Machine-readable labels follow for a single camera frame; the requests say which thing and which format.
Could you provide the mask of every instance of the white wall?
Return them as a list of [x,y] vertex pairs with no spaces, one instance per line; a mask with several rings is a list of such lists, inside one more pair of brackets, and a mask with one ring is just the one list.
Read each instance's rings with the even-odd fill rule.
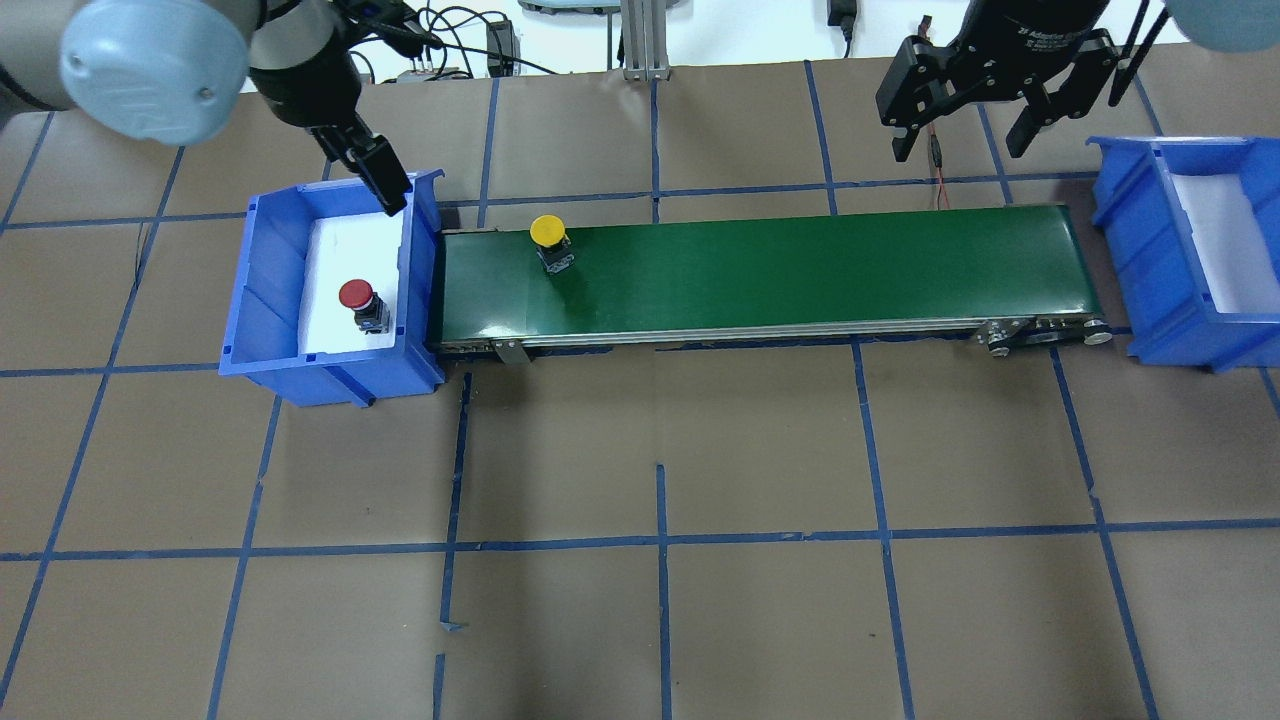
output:
[[[420,8],[424,1],[410,4]],[[614,55],[621,32],[614,23],[614,46],[607,49],[603,17],[530,13],[516,0],[433,1],[435,8],[449,4],[506,12],[520,35],[521,55],[561,73],[603,70],[605,58]],[[854,55],[893,55],[902,38],[915,32],[924,14],[933,15],[934,42],[950,42],[960,31],[968,5],[968,0],[861,0]],[[1148,26],[1160,6],[1161,3],[1152,4]],[[1114,0],[1103,15],[1101,27],[1111,31],[1117,45],[1128,36],[1137,8],[1138,0]],[[456,17],[465,15],[457,13]],[[458,32],[463,45],[485,47],[481,24],[474,23]],[[668,55],[675,67],[818,60],[838,58],[845,50],[840,28],[827,27],[827,0],[680,0],[667,14],[667,32]],[[1161,41],[1183,42],[1185,37],[1170,23]],[[362,45],[360,50],[372,60],[379,81],[408,69],[408,60],[380,44]],[[457,54],[451,53],[449,65],[456,61]],[[472,55],[477,76],[484,74],[479,69],[483,63],[481,55]]]

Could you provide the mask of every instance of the conveyor belt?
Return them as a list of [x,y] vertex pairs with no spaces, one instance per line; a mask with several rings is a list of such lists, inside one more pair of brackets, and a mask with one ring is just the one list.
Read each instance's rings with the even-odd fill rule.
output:
[[571,228],[570,237],[577,261],[548,275],[526,232],[447,236],[433,345],[955,331],[1100,313],[1059,205]]

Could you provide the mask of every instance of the blue plastic bin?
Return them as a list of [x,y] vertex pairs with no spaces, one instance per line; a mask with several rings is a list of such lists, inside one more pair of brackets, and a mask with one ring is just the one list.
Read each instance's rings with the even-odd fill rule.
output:
[[399,215],[396,343],[380,350],[298,354],[311,227],[321,218],[380,213],[364,183],[357,178],[300,184],[250,199],[219,374],[244,375],[298,406],[367,407],[379,397],[429,393],[444,382],[425,345],[440,240],[434,182],[443,174],[411,176],[408,208]]
[[1280,313],[1215,306],[1172,177],[1236,174],[1280,277],[1280,140],[1092,137],[1102,149],[1093,223],[1106,232],[1133,324],[1129,354],[1151,365],[1280,366]]

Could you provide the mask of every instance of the blue tape grid line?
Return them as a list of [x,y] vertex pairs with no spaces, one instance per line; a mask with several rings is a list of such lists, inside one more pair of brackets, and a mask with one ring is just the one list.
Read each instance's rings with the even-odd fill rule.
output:
[[[1239,518],[1220,520],[1147,520],[1107,523],[1111,534],[1178,533],[1197,530],[1262,530],[1280,529],[1280,518]],[[1011,538],[1037,536],[1091,536],[1096,524],[1074,525],[992,525],[968,528],[896,528],[892,539]],[[791,530],[771,533],[690,533],[668,534],[667,544],[762,544],[792,542],[879,542],[879,530]],[[544,541],[480,541],[404,542],[372,544],[321,546],[259,546],[250,548],[250,557],[333,557],[352,555],[433,555],[453,552],[545,552],[556,550],[591,550],[609,547],[657,547],[658,536],[612,536],[598,538],[564,538]],[[59,550],[59,560],[172,560],[239,557],[238,547],[178,547],[163,550]],[[0,562],[38,562],[41,552],[0,552]]]
[[453,491],[449,497],[449,530],[444,553],[444,578],[440,580],[440,625],[453,633],[462,625],[451,619],[453,609],[453,565],[457,560],[458,516],[462,511],[462,475],[467,459],[467,421],[471,407],[471,373],[462,378],[462,400],[458,404],[458,438],[453,450]]
[[884,565],[884,589],[888,594],[888,621],[893,632],[893,655],[897,657],[897,683],[902,692],[902,716],[906,720],[915,720],[915,701],[911,698],[911,678],[906,665],[906,639],[902,634],[902,611],[897,601],[897,578],[893,573],[893,536],[888,528],[888,512],[884,509],[884,486],[881,483],[879,455],[876,452],[876,430],[872,425],[870,397],[867,393],[863,348],[856,341],[851,342],[850,347],[854,350],[858,407],[863,419],[867,464],[870,469],[872,495],[876,500],[876,530],[879,534],[881,559]]
[[671,720],[671,580],[667,574],[667,468],[658,465],[658,638],[662,665],[662,720]]
[[[1052,179],[1094,179],[1098,177],[1096,172],[1071,172],[1071,173],[1024,173],[1018,176],[956,176],[948,177],[947,184],[965,184],[965,183],[986,183],[986,182],[1034,182],[1034,181],[1052,181]],[[869,179],[869,181],[836,181],[831,184],[835,190],[856,190],[865,187],[897,187],[897,186],[916,186],[916,184],[937,184],[937,178],[899,178],[899,179]],[[759,186],[740,186],[740,187],[692,187],[692,188],[678,188],[678,190],[662,190],[658,188],[657,192],[653,190],[645,191],[632,191],[632,192],[596,192],[586,195],[541,195],[541,196],[529,196],[529,197],[502,197],[502,199],[484,199],[481,200],[442,200],[439,202],[440,208],[479,208],[481,202],[485,208],[493,208],[499,205],[535,205],[535,204],[558,204],[558,202],[596,202],[596,201],[612,201],[612,200],[635,200],[637,197],[649,197],[660,200],[663,197],[703,197],[703,196],[716,196],[716,195],[755,195],[767,192],[806,192],[806,191],[819,191],[826,190],[826,183],[794,183],[794,184],[759,184]],[[6,229],[44,229],[44,228],[82,228],[82,227],[99,227],[99,225],[136,225],[142,223],[193,223],[202,220],[237,220],[243,219],[246,213],[243,210],[234,213],[196,213],[187,215],[137,215],[128,218],[86,218],[78,220],[37,220],[29,223],[12,223],[5,225]]]
[[40,126],[40,135],[36,136],[36,143],[31,146],[31,155],[27,156],[27,164],[22,168],[22,174],[18,176],[18,184],[13,188],[13,196],[9,199],[9,206],[5,208],[4,218],[0,218],[0,234],[4,234],[5,228],[9,227],[9,220],[13,219],[13,211],[18,208],[18,199],[22,197],[23,188],[27,187],[31,170],[36,167],[36,158],[40,156],[40,149],[45,146],[45,138],[49,137],[49,128],[52,124],[54,114],[45,113],[45,122]]
[[1147,87],[1142,85],[1142,78],[1137,74],[1133,76],[1133,88],[1138,91],[1138,99],[1142,100],[1142,106],[1147,110],[1151,128],[1156,131],[1156,135],[1165,135],[1165,128],[1160,127],[1160,118],[1156,117],[1156,106],[1151,104],[1151,96],[1147,95]]
[[489,88],[489,122],[484,131],[484,165],[480,169],[480,210],[476,213],[476,228],[483,228],[489,214],[489,172],[493,169],[493,133],[498,126],[498,90],[500,78],[493,78]]
[[1062,396],[1062,409],[1066,411],[1066,420],[1071,427],[1071,439],[1075,442],[1075,454],[1080,462],[1080,474],[1084,477],[1084,488],[1089,495],[1089,503],[1093,506],[1093,521],[1097,525],[1098,539],[1102,542],[1102,555],[1107,562],[1107,573],[1111,575],[1111,589],[1116,596],[1120,623],[1124,626],[1125,639],[1129,643],[1129,655],[1133,657],[1134,673],[1138,676],[1138,688],[1142,691],[1142,702],[1147,708],[1147,719],[1160,720],[1160,711],[1156,708],[1156,696],[1151,689],[1151,679],[1147,676],[1147,664],[1142,657],[1142,647],[1138,644],[1138,632],[1134,629],[1133,615],[1129,611],[1129,598],[1125,594],[1124,582],[1120,578],[1120,565],[1116,562],[1115,547],[1111,544],[1111,532],[1107,527],[1106,514],[1102,511],[1102,501],[1094,495],[1093,468],[1089,464],[1089,454],[1084,447],[1084,434],[1080,430],[1080,420],[1075,413],[1071,388],[1068,384],[1066,370],[1062,368],[1062,357],[1057,347],[1050,350],[1050,357],[1053,361],[1053,374],[1057,377],[1057,389]]
[[241,593],[244,589],[244,573],[248,570],[250,550],[253,547],[253,530],[257,528],[257,514],[262,506],[262,478],[271,461],[271,448],[275,446],[275,429],[280,423],[280,396],[271,404],[271,418],[266,423],[266,437],[262,439],[262,457],[257,464],[257,478],[253,482],[253,496],[248,503],[248,519],[244,520],[244,536],[241,539],[236,561],[236,579],[232,583],[230,600],[227,603],[227,620],[223,624],[223,639],[218,646],[218,664],[214,666],[214,683],[209,691],[209,710],[206,720],[218,717],[218,705],[223,697],[223,680],[227,678],[227,659],[232,652],[232,635],[236,633],[236,616],[239,614]]
[[827,210],[838,215],[836,206],[836,181],[831,174],[831,150],[827,147],[827,126],[822,122],[822,101],[818,100],[818,83],[813,78],[813,63],[804,61],[804,77],[809,83],[809,101],[813,104],[813,122],[818,127],[818,147],[822,150],[822,177],[827,188]]
[[991,150],[991,161],[996,165],[996,179],[1000,182],[1000,192],[1005,196],[1005,205],[1012,205],[1014,192],[1009,188],[1009,177],[1005,173],[1005,161],[1000,159],[1000,147],[996,145],[996,133],[991,129],[991,118],[987,117],[987,106],[982,102],[974,102],[974,105],[978,106],[978,119],[982,120],[982,133],[987,136],[987,149]]
[[440,720],[444,710],[444,653],[435,655],[435,675],[431,680],[431,720]]
[[653,202],[653,224],[662,222],[658,205],[662,201],[662,163],[658,159],[658,81],[649,81],[649,151],[650,151],[650,201]]
[[[47,131],[49,122],[46,120],[45,128]],[[182,158],[186,149],[179,147],[174,152],[173,165],[169,169],[169,177],[165,181],[164,192],[160,196],[160,205],[156,209],[156,215],[163,215],[165,205],[169,202],[169,195],[173,192],[174,179],[178,177],[178,168],[182,165]],[[36,152],[32,152],[32,159],[28,160],[28,165],[35,163]],[[93,405],[90,407],[88,418],[84,421],[84,432],[81,433],[79,445],[76,447],[76,460],[72,462],[72,469],[67,475],[67,484],[63,487],[63,496],[58,502],[58,511],[54,514],[52,525],[49,529],[49,537],[45,541],[45,550],[40,556],[40,566],[36,569],[36,578],[31,584],[31,592],[27,594],[27,605],[22,612],[22,620],[18,624],[18,633],[14,637],[13,647],[9,651],[9,659],[5,662],[4,675],[0,676],[0,707],[4,706],[4,701],[9,694],[9,684],[13,682],[13,673],[18,666],[18,656],[22,653],[23,642],[27,639],[27,630],[31,628],[31,618],[36,611],[36,602],[40,600],[40,591],[45,584],[45,574],[49,571],[49,564],[52,561],[54,547],[58,544],[58,536],[63,529],[63,521],[67,519],[67,509],[70,506],[72,493],[76,491],[76,480],[79,479],[81,468],[84,464],[84,454],[88,451],[90,438],[93,436],[93,424],[97,421],[97,414],[102,409],[102,398],[106,396],[106,384],[111,378],[111,368],[115,366],[115,359],[120,354],[120,343],[124,341],[124,329],[129,324],[129,315],[133,313],[133,305],[138,299],[138,290],[141,288],[141,279],[146,273],[148,260],[151,258],[151,249],[155,246],[156,231],[159,225],[151,225],[147,233],[146,242],[142,246],[142,252],[138,259],[138,272],[137,281],[129,288],[129,297],[124,302],[124,310],[120,313],[120,322],[115,328],[115,337],[111,341],[111,352],[106,360],[106,368],[102,373],[102,378],[97,383],[97,393],[93,396]]]
[[1276,383],[1271,379],[1271,373],[1266,368],[1258,368],[1258,374],[1262,375],[1262,387],[1267,388],[1267,397],[1271,398],[1271,406],[1276,409],[1276,419],[1280,419],[1280,392],[1276,392]]

